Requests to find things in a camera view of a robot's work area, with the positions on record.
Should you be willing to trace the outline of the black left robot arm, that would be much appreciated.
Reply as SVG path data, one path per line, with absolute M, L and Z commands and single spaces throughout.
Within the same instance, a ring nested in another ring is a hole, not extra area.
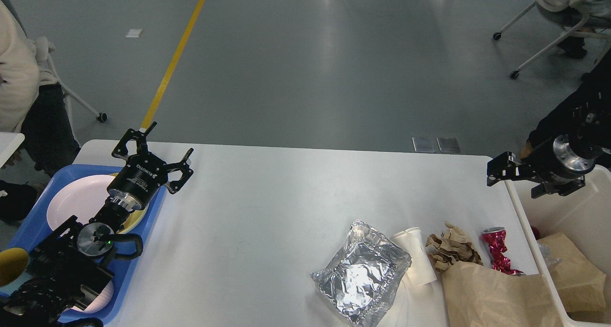
M 87 309 L 114 277 L 109 264 L 131 261 L 143 252 L 142 236 L 122 233 L 129 216 L 146 208 L 160 188 L 175 194 L 193 174 L 190 148 L 179 162 L 166 163 L 147 147 L 146 130 L 129 129 L 111 155 L 125 166 L 107 186 L 104 205 L 86 223 L 72 215 L 52 230 L 22 262 L 8 263 L 1 299 L 3 327 L 61 327 L 61 314 L 76 306 Z

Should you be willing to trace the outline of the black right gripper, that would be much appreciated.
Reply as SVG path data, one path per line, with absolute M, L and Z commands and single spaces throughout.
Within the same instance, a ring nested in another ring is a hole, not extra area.
M 506 151 L 486 165 L 486 185 L 499 181 L 535 180 L 535 173 L 545 182 L 531 188 L 531 197 L 546 194 L 568 196 L 585 186 L 583 175 L 591 172 L 596 160 L 596 145 L 575 134 L 561 134 L 532 149 L 522 163 Z

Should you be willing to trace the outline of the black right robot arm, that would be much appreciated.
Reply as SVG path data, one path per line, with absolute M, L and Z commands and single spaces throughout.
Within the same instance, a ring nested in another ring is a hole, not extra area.
M 537 183 L 531 190 L 533 199 L 567 196 L 585 186 L 585 175 L 605 153 L 610 153 L 610 101 L 598 94 L 573 109 L 569 125 L 554 131 L 526 159 L 507 151 L 489 161 L 486 184 L 528 180 Z

